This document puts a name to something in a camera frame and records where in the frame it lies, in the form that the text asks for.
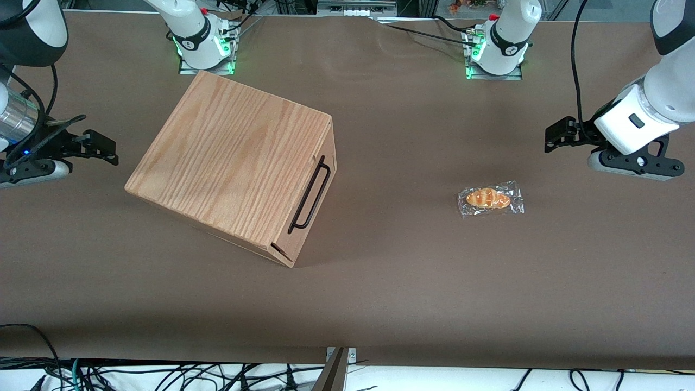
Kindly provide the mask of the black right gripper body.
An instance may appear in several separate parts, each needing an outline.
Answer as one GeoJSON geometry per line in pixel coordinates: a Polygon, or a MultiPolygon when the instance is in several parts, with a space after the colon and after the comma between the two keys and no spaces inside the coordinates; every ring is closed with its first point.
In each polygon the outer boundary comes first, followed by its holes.
{"type": "Polygon", "coordinates": [[[5,151],[4,169],[12,170],[23,163],[39,159],[63,160],[79,157],[84,137],[71,134],[66,128],[42,128],[5,151]]]}

